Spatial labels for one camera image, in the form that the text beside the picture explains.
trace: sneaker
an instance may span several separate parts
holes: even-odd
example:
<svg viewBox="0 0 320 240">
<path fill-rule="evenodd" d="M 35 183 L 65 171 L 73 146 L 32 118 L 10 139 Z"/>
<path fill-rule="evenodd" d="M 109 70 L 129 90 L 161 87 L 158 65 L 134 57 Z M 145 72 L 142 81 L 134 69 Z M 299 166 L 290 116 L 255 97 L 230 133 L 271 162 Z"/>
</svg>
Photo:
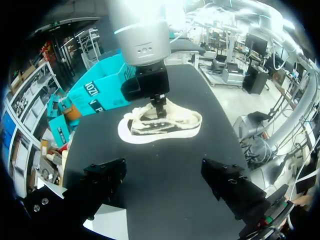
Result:
<svg viewBox="0 0 320 240">
<path fill-rule="evenodd" d="M 172 103 L 168 98 L 165 118 L 158 118 L 151 103 L 124 115 L 118 125 L 119 137 L 130 144 L 146 144 L 160 139 L 184 139 L 198 134 L 202 116 Z"/>
</svg>

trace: black table surface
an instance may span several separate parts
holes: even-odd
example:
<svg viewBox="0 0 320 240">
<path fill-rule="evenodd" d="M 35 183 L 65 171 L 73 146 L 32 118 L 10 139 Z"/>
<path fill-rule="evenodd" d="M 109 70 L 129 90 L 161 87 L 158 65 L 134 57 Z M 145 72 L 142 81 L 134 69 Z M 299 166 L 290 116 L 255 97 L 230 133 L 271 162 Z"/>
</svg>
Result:
<svg viewBox="0 0 320 240">
<path fill-rule="evenodd" d="M 244 227 L 223 200 L 217 201 L 201 176 L 202 159 L 237 164 L 248 173 L 233 128 L 201 75 L 191 65 L 167 66 L 173 103 L 199 112 L 203 122 L 192 138 L 130 144 L 118 136 L 129 106 L 85 116 L 80 120 L 65 165 L 68 188 L 90 164 L 125 158 L 127 175 L 117 198 L 127 210 L 130 240 L 236 240 Z"/>
</svg>

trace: screw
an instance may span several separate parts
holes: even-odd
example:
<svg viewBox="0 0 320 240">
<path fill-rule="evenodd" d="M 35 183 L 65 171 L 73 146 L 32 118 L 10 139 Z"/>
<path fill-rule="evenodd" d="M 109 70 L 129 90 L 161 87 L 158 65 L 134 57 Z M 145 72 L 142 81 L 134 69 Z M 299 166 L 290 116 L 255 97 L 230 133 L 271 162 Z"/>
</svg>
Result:
<svg viewBox="0 0 320 240">
<path fill-rule="evenodd" d="M 35 211 L 36 213 L 40 211 L 40 206 L 39 205 L 34 205 L 33 206 L 33 211 Z"/>
<path fill-rule="evenodd" d="M 47 205 L 47 204 L 49 203 L 48 198 L 43 198 L 43 199 L 41 200 L 41 203 L 42 203 L 42 205 Z"/>
</svg>

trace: shoe upper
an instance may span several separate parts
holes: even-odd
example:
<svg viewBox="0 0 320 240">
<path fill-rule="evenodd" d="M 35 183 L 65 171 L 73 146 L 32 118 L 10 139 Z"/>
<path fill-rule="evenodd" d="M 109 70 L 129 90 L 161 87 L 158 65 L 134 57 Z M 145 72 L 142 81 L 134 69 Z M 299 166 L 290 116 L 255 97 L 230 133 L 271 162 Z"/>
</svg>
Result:
<svg viewBox="0 0 320 240">
<path fill-rule="evenodd" d="M 190 130 L 200 126 L 202 116 L 187 108 L 178 106 L 166 99 L 166 117 L 158 118 L 156 108 L 151 103 L 137 107 L 124 115 L 128 119 L 128 128 L 134 135 L 165 134 L 181 130 Z"/>
</svg>

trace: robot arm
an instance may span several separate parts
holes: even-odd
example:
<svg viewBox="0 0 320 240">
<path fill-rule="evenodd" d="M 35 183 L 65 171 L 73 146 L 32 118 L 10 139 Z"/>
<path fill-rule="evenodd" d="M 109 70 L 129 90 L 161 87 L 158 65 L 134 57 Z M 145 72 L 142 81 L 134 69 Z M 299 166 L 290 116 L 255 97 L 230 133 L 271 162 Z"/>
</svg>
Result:
<svg viewBox="0 0 320 240">
<path fill-rule="evenodd" d="M 108 0 L 111 25 L 124 60 L 136 74 L 121 86 L 127 101 L 150 98 L 157 116 L 166 116 L 169 81 L 164 59 L 171 53 L 169 27 L 162 1 Z"/>
</svg>

